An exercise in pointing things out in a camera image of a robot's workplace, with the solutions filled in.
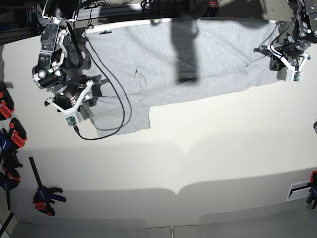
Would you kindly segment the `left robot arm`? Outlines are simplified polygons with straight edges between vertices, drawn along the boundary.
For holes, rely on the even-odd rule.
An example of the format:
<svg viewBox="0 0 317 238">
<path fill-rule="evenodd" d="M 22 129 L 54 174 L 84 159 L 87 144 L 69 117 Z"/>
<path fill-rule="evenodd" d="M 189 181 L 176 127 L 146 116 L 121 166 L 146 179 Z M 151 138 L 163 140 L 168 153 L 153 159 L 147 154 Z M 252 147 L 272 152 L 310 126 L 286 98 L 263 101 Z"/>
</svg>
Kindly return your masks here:
<svg viewBox="0 0 317 238">
<path fill-rule="evenodd" d="M 296 74 L 301 73 L 306 61 L 311 57 L 306 52 L 317 43 L 317 2 L 315 0 L 289 0 L 293 11 L 291 22 L 261 51 L 270 56 L 269 69 L 280 71 L 283 68 Z"/>
</svg>

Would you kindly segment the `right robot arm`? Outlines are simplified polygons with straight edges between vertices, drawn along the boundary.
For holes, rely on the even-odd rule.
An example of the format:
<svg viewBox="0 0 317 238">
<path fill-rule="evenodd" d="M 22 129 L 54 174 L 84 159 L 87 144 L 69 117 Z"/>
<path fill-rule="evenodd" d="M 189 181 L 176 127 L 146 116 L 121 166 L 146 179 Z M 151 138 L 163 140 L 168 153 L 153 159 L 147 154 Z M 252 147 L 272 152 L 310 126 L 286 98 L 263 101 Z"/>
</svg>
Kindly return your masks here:
<svg viewBox="0 0 317 238">
<path fill-rule="evenodd" d="M 32 69 L 33 81 L 53 94 L 45 106 L 53 105 L 58 112 L 93 107 L 101 96 L 99 81 L 80 75 L 83 52 L 71 23 L 77 20 L 80 0 L 48 0 L 42 18 L 47 20 L 41 31 L 38 63 Z"/>
</svg>

